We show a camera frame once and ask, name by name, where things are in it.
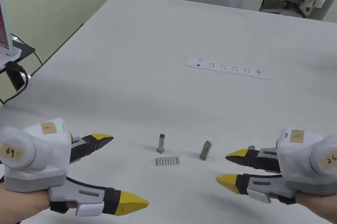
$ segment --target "metal spring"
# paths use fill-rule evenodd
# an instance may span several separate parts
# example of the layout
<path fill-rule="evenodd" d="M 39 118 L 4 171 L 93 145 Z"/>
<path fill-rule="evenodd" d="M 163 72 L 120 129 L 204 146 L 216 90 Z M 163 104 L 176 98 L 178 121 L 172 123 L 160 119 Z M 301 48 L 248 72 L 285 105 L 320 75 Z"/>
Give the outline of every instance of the metal spring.
<path fill-rule="evenodd" d="M 205 161 L 209 155 L 209 152 L 211 150 L 212 144 L 210 141 L 206 141 L 204 143 L 204 147 L 202 148 L 202 151 L 200 153 L 200 159 Z"/>
<path fill-rule="evenodd" d="M 180 163 L 180 157 L 156 157 L 156 166 L 174 165 Z"/>

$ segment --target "power strip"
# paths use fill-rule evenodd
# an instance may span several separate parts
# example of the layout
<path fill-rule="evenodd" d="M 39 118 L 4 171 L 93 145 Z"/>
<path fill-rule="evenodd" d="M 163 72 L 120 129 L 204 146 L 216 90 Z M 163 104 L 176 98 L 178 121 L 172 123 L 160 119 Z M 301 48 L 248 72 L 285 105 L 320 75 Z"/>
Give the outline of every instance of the power strip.
<path fill-rule="evenodd" d="M 264 72 L 262 72 L 262 70 L 256 70 L 248 67 L 227 65 L 224 63 L 210 62 L 207 60 L 189 58 L 187 59 L 186 66 L 203 70 L 230 73 L 235 75 L 244 75 L 260 79 L 267 79 L 267 80 L 269 79 L 269 77 Z"/>

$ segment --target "number label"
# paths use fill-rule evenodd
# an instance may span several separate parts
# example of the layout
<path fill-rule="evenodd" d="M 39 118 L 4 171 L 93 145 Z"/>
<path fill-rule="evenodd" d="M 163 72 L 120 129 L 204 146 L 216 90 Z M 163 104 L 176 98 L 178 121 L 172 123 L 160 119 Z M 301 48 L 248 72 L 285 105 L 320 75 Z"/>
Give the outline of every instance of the number label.
<path fill-rule="evenodd" d="M 6 142 L 2 143 L 0 147 L 0 157 L 6 158 L 12 162 L 21 162 L 23 154 L 24 150 Z"/>
<path fill-rule="evenodd" d="M 290 142 L 291 143 L 303 143 L 304 131 L 303 130 L 291 130 Z"/>
<path fill-rule="evenodd" d="M 41 128 L 43 134 L 52 134 L 57 132 L 54 122 L 41 123 Z"/>
<path fill-rule="evenodd" d="M 330 169 L 337 165 L 337 152 L 332 152 L 329 155 L 321 158 L 321 165 L 324 169 Z"/>

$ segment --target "monitor stand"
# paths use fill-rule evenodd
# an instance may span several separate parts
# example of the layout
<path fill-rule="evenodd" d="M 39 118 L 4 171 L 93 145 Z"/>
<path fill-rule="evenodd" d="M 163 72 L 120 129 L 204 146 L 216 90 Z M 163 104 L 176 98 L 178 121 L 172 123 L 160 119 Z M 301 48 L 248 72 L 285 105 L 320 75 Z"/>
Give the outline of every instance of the monitor stand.
<path fill-rule="evenodd" d="M 0 52 L 0 70 L 3 70 L 8 62 L 14 62 L 20 58 L 21 49 L 13 46 L 13 56 L 9 56 L 7 54 Z"/>

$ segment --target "floor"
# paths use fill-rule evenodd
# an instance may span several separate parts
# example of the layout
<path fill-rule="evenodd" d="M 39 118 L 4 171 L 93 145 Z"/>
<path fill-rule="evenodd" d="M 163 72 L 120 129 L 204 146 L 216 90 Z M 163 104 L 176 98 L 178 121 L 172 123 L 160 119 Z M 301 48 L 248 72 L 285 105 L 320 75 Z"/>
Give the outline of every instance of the floor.
<path fill-rule="evenodd" d="M 67 38 L 107 0 L 5 0 L 12 33 L 36 48 L 45 61 Z M 22 62 L 28 73 L 38 66 L 30 56 Z M 14 94 L 6 74 L 0 75 L 0 98 Z"/>

